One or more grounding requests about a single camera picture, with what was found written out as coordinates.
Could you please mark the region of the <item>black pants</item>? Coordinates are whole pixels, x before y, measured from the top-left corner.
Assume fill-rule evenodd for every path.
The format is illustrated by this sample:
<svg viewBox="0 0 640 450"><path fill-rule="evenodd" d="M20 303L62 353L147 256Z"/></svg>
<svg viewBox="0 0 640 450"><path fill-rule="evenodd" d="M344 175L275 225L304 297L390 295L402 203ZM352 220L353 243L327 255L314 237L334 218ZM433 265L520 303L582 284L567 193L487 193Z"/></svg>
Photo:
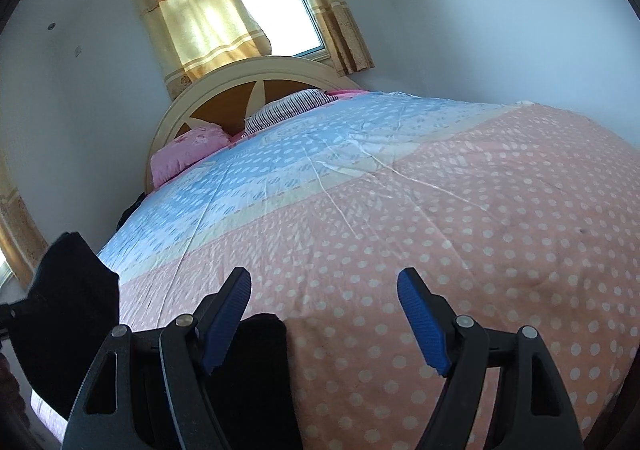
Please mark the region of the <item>black pants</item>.
<svg viewBox="0 0 640 450"><path fill-rule="evenodd" d="M247 316L250 291L235 268L195 311L134 331L117 275L64 233L24 300L2 306L1 334L64 418L66 449L298 449L285 324Z"/></svg>

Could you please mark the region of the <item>pink pillow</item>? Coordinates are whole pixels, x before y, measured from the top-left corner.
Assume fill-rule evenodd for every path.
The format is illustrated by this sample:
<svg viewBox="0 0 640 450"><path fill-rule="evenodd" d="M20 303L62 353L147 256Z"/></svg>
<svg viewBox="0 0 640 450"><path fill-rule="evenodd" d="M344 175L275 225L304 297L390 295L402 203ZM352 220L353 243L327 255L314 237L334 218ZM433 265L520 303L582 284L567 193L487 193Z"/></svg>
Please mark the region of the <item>pink pillow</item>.
<svg viewBox="0 0 640 450"><path fill-rule="evenodd" d="M159 189L191 165L231 144L231 137L217 124L190 129L151 157L152 184Z"/></svg>

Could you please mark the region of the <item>polka dot bed sheet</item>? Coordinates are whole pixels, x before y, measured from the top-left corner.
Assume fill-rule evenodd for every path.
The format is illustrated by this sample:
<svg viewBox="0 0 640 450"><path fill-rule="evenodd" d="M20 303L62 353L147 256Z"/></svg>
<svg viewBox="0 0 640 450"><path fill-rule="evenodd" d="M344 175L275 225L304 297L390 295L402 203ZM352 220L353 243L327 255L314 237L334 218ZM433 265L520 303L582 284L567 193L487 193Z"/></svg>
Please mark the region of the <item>polka dot bed sheet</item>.
<svg viewBox="0 0 640 450"><path fill-rule="evenodd" d="M368 93L222 149L146 197L100 251L120 318L166 325L252 276L288 329L308 449L411 449L442 380L401 269L486 328L532 326L583 434L639 347L639 152L570 111Z"/></svg>

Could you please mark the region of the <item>left side window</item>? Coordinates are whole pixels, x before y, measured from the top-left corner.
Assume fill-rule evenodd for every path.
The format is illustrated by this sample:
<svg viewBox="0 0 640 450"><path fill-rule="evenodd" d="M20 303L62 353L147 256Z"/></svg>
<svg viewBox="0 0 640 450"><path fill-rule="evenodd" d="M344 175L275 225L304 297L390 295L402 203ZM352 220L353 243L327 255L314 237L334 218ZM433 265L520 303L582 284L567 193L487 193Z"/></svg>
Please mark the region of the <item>left side window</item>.
<svg viewBox="0 0 640 450"><path fill-rule="evenodd" d="M6 255L0 251L0 288L13 277L12 270L6 261Z"/></svg>

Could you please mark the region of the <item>yellow right curtain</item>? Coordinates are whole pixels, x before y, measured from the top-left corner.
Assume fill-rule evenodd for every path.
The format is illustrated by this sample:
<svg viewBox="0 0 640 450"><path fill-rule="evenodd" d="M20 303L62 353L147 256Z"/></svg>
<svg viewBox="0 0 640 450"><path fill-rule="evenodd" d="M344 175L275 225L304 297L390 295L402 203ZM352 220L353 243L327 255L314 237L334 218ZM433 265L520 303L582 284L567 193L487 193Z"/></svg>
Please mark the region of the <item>yellow right curtain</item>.
<svg viewBox="0 0 640 450"><path fill-rule="evenodd" d="M340 76L369 70L374 62L344 0L307 0L334 69Z"/></svg>

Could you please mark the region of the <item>striped pillow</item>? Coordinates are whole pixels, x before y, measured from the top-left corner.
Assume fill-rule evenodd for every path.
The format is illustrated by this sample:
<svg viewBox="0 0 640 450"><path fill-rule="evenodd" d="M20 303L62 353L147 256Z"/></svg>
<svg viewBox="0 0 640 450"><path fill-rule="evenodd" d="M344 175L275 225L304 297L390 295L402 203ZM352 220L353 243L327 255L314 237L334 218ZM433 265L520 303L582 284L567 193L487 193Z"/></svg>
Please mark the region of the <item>striped pillow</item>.
<svg viewBox="0 0 640 450"><path fill-rule="evenodd" d="M244 134L254 135L289 118L335 102L336 97L318 88L306 88L265 105L245 120Z"/></svg>

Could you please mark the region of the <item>black item beside bed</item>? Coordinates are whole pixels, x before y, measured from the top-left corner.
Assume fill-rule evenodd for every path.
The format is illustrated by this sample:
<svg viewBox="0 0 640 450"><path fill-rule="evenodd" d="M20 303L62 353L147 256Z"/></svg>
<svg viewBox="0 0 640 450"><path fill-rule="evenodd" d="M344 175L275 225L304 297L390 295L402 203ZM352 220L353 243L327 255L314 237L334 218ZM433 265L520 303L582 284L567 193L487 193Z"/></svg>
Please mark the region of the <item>black item beside bed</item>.
<svg viewBox="0 0 640 450"><path fill-rule="evenodd" d="M142 204L145 198L146 198L146 193L141 192L140 195L137 196L136 201L134 201L134 203L132 203L129 207L126 208L126 210L122 212L122 215L120 215L120 218L116 226L117 230L121 229L122 226L126 224L130 216L133 215L134 212L140 207L140 205Z"/></svg>

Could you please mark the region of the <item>cream wooden headboard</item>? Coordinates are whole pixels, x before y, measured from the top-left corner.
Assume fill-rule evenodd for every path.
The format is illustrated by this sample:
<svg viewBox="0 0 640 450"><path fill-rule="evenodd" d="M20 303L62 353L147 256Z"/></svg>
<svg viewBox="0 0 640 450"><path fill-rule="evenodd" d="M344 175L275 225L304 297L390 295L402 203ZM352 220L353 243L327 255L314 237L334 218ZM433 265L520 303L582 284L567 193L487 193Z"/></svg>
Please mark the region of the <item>cream wooden headboard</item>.
<svg viewBox="0 0 640 450"><path fill-rule="evenodd" d="M358 85L321 62L288 57L254 57L223 66L189 86L170 105L154 134L150 155L180 134L208 123L228 135L242 132L245 119L286 95L320 88L356 90Z"/></svg>

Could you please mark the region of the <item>yellow centre curtain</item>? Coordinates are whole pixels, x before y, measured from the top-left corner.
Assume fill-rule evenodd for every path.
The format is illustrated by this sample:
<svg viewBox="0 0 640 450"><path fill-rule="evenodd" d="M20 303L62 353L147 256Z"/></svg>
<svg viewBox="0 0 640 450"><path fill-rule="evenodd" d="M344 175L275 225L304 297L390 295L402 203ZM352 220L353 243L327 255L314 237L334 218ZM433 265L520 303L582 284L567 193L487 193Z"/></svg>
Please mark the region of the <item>yellow centre curtain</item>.
<svg viewBox="0 0 640 450"><path fill-rule="evenodd" d="M135 1L172 99L209 72L271 53L242 0Z"/></svg>

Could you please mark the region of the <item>yellow left window curtain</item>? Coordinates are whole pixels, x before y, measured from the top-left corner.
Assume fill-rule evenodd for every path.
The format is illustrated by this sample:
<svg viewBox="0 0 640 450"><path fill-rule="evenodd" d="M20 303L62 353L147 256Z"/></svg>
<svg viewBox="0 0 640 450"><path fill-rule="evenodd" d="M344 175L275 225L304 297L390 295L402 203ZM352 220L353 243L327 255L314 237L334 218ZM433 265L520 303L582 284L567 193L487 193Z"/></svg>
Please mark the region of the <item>yellow left window curtain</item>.
<svg viewBox="0 0 640 450"><path fill-rule="evenodd" d="M1 152L1 251L12 274L27 290L49 244L32 220Z"/></svg>

